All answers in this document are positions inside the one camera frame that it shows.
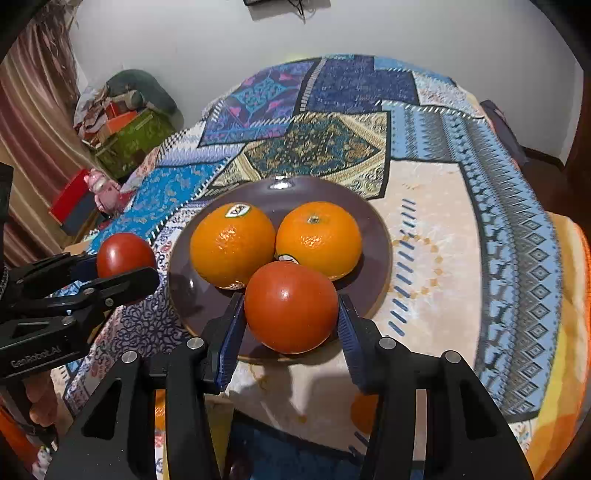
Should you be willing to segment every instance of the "printed logo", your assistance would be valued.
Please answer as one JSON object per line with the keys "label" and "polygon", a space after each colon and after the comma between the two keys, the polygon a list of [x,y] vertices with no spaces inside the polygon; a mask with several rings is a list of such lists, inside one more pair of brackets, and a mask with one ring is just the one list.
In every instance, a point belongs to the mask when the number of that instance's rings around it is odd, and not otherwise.
{"label": "printed logo", "polygon": [[280,262],[291,262],[291,263],[297,263],[298,265],[300,264],[295,258],[293,258],[291,255],[279,255],[279,257],[277,257],[277,259]]}
{"label": "printed logo", "polygon": [[235,203],[226,212],[226,218],[241,217],[242,215],[246,215],[250,209],[251,206],[246,203]]}
{"label": "printed logo", "polygon": [[24,365],[38,362],[39,360],[45,360],[48,357],[57,355],[58,353],[61,353],[61,349],[56,345],[52,346],[51,349],[46,349],[42,352],[27,355],[25,358],[21,358],[20,360],[12,360],[10,364],[13,368],[23,367]]}

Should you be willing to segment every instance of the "tablecloth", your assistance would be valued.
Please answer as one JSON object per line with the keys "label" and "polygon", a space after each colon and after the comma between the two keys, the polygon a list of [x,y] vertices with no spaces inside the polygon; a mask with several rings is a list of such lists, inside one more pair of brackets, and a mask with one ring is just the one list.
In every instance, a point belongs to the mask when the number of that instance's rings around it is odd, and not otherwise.
{"label": "tablecloth", "polygon": [[[540,478],[574,433],[563,419],[576,417],[586,385],[584,237],[543,210],[470,93],[383,57],[261,70],[148,155],[124,186],[137,190],[126,212],[89,251],[115,232],[136,233],[156,254],[160,286],[116,309],[74,366],[64,394],[72,412],[126,350],[149,356],[188,338],[167,291],[178,235],[212,199],[274,175],[319,176],[374,206],[393,260],[373,320],[413,351],[460,352]],[[250,417],[354,456],[368,437],[350,417],[357,394],[334,344],[293,365],[240,362],[226,391]]]}

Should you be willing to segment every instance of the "orange box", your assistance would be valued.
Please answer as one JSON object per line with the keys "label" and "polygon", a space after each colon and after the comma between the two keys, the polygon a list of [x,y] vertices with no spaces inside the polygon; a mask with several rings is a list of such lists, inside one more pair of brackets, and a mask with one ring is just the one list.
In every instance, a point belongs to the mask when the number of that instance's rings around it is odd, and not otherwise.
{"label": "orange box", "polygon": [[117,115],[111,120],[107,120],[107,123],[100,128],[98,133],[100,143],[105,143],[111,135],[117,133],[137,116],[138,112],[132,110],[122,115]]}

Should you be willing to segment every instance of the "green bag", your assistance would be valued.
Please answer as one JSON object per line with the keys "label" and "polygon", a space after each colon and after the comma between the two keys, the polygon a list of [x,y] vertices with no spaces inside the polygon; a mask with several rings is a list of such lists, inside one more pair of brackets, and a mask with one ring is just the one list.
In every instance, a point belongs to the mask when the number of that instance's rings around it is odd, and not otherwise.
{"label": "green bag", "polygon": [[111,135],[95,155],[103,168],[119,180],[130,175],[154,147],[174,132],[166,116],[147,108]]}

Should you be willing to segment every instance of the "red tomato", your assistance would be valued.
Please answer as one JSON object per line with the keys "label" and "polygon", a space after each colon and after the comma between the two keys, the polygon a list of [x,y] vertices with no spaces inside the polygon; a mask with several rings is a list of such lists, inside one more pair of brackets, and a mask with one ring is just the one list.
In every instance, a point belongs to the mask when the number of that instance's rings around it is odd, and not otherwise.
{"label": "red tomato", "polygon": [[324,342],[335,328],[339,301],[322,273],[288,261],[259,268],[246,286],[246,321],[267,347],[303,353]]}
{"label": "red tomato", "polygon": [[96,256],[96,271],[100,278],[141,267],[156,268],[156,257],[148,242],[132,233],[111,235],[100,246]]}

